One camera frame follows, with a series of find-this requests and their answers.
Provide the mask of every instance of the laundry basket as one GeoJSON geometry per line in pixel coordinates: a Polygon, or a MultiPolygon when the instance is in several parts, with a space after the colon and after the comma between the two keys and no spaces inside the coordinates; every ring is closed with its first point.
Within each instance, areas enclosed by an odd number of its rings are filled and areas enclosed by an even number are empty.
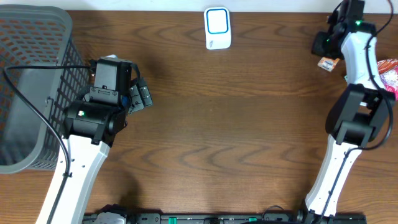
{"type": "MultiPolygon", "coordinates": [[[[0,67],[83,65],[71,33],[72,19],[62,9],[0,6],[0,67]]],[[[82,68],[10,70],[9,76],[60,134],[63,109],[89,77],[82,68]]],[[[59,143],[46,125],[0,75],[0,174],[25,168],[53,170],[58,151],[59,143]]]]}

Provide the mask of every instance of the green connector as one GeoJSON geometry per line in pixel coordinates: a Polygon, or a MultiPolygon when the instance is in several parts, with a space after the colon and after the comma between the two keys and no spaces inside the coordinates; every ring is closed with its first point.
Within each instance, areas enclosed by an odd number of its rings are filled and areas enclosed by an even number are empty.
{"type": "Polygon", "coordinates": [[[177,218],[169,218],[169,224],[177,224],[177,218]]]}

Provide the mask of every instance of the red snack package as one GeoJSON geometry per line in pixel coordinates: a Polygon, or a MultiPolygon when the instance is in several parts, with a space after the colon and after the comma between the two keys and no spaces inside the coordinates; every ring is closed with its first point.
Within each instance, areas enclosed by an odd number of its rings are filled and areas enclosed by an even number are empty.
{"type": "Polygon", "coordinates": [[[395,93],[398,100],[398,60],[381,60],[377,63],[377,68],[386,90],[395,93]]]}

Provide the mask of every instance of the wood grain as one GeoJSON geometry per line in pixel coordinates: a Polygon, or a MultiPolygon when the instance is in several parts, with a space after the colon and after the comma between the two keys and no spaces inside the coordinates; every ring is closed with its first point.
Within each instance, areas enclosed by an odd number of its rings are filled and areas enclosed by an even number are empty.
{"type": "MultiPolygon", "coordinates": [[[[344,62],[329,73],[310,53],[326,14],[232,13],[232,46],[209,51],[199,12],[69,13],[83,58],[136,62],[154,101],[117,135],[88,212],[108,203],[165,213],[299,207],[325,155],[326,116],[346,86],[344,62]]],[[[387,16],[366,19],[380,26],[387,16]]],[[[397,26],[380,34],[379,60],[398,56],[397,26]]],[[[398,222],[397,131],[360,155],[338,211],[398,222]]],[[[0,176],[0,223],[35,222],[51,178],[0,176]]]]}

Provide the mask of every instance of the white backdrop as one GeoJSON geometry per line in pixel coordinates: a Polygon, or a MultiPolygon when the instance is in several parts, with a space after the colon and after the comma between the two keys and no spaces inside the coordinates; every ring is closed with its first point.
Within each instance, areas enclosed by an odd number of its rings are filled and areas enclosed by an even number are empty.
{"type": "MultiPolygon", "coordinates": [[[[331,12],[340,0],[0,0],[0,4],[57,6],[71,10],[204,11],[225,6],[233,12],[331,12]]],[[[392,0],[398,12],[398,0],[392,0]]],[[[388,13],[386,0],[367,0],[365,12],[388,13]]]]}

